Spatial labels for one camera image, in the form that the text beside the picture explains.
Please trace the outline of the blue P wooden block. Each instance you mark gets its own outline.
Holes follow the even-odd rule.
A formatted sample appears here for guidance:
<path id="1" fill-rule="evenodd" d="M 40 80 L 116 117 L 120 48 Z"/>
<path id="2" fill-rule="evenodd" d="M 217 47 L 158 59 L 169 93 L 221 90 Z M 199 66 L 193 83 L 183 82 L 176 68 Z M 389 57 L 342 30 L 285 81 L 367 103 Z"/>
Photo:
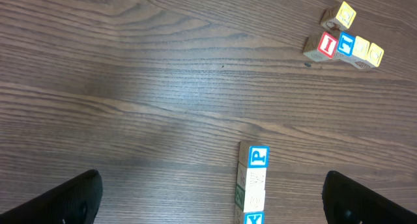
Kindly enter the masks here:
<path id="1" fill-rule="evenodd" d="M 256 145 L 247 141 L 239 143 L 238 162 L 247 168 L 267 168 L 269 157 L 269 146 Z"/>

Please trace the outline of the yellow mushroom wooden block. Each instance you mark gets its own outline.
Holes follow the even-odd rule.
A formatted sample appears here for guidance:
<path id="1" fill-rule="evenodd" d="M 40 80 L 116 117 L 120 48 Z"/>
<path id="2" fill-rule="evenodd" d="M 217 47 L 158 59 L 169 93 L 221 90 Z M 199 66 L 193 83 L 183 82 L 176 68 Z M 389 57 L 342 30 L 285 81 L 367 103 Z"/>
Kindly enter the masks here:
<path id="1" fill-rule="evenodd" d="M 264 224 L 265 213 L 261 212 L 243 212 L 238 206 L 235 206 L 234 224 Z"/>

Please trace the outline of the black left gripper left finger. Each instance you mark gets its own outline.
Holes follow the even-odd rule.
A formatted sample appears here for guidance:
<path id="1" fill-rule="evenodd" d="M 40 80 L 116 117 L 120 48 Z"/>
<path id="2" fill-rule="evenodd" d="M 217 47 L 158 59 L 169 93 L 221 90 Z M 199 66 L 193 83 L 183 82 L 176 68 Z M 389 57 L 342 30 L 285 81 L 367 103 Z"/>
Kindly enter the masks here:
<path id="1" fill-rule="evenodd" d="M 1 224 L 90 224 L 100 208 L 102 177 L 88 170 L 1 214 Z"/>

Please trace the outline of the green Z wooden block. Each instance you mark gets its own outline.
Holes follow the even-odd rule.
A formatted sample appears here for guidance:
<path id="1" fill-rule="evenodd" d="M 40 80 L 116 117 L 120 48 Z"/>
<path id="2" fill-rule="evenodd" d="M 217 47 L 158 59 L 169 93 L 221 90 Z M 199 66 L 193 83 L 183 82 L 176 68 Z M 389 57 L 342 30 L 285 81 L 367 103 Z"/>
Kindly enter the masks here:
<path id="1" fill-rule="evenodd" d="M 243 212 L 260 212 L 265 207 L 266 191 L 263 189 L 255 189 L 246 191 L 236 184 L 235 204 Z"/>

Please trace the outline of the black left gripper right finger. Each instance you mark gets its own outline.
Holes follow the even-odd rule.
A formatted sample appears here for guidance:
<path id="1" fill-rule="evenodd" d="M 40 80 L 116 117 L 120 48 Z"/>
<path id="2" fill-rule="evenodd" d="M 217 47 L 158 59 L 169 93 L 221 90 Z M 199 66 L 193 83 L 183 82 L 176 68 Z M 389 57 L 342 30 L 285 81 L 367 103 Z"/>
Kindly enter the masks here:
<path id="1" fill-rule="evenodd" d="M 329 171 L 323 185 L 328 224 L 416 224 L 416 214 L 355 182 Z"/>

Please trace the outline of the green letter wooden block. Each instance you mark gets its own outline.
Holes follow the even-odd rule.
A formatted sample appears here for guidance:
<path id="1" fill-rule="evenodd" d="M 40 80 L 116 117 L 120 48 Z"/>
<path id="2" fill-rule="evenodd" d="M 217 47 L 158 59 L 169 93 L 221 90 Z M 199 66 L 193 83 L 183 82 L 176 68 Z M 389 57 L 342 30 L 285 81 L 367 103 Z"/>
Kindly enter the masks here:
<path id="1" fill-rule="evenodd" d="M 244 190 L 264 190 L 266 184 L 266 168 L 247 168 L 238 164 L 237 184 Z"/>

